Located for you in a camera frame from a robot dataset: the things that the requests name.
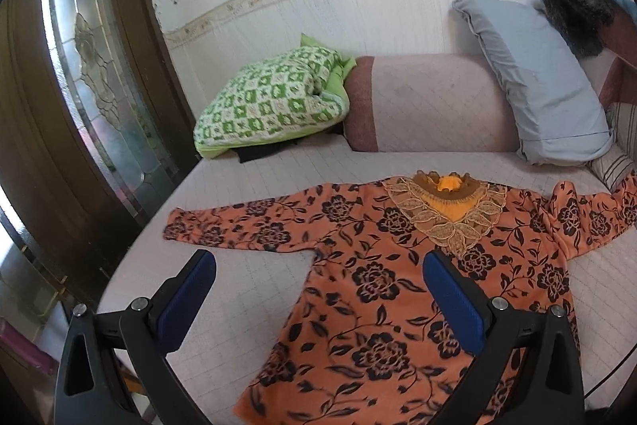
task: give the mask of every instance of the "striped cushion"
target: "striped cushion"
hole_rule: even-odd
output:
[[[602,157],[588,165],[609,191],[637,168],[637,106],[613,103],[606,111],[609,126],[615,133],[615,144]]]

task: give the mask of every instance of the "mattress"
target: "mattress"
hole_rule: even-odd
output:
[[[110,280],[100,312],[150,297],[174,276],[195,246],[165,241],[168,213],[282,196],[324,182],[364,183],[416,170],[469,172],[472,177],[550,195],[559,180],[579,194],[606,188],[587,169],[530,166],[514,153],[359,153],[340,135],[315,135],[266,159],[239,164],[231,154],[201,161],[175,190],[128,251]],[[637,341],[637,230],[569,262],[582,344],[584,389],[601,380]],[[239,395],[268,357],[297,300],[313,253],[211,250],[217,280],[184,344],[168,355],[174,373],[215,425],[242,422],[232,414]],[[132,368],[125,352],[122,360]],[[627,362],[588,401],[609,404],[628,378]]]

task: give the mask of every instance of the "wooden door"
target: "wooden door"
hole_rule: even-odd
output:
[[[98,23],[80,1],[66,28],[57,24],[65,0],[0,4],[0,185],[42,263],[54,263],[69,290],[96,307],[161,202],[149,190],[165,199],[196,158],[192,113],[145,0],[103,0],[108,10],[100,6]],[[139,165],[109,151],[109,135],[119,135]],[[149,161],[158,164],[150,173],[142,164]]]

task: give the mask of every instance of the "light blue pillow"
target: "light blue pillow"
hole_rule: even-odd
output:
[[[600,100],[543,14],[501,0],[456,0],[453,8],[469,23],[506,93],[521,158],[579,165],[610,149],[613,137]]]

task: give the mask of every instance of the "blue gripper pad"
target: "blue gripper pad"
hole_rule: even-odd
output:
[[[460,285],[431,253],[425,256],[422,277],[460,347],[467,353],[479,355],[485,345],[484,323]]]
[[[177,351],[217,276],[217,262],[206,253],[190,269],[184,282],[157,319],[157,347],[163,354]]]

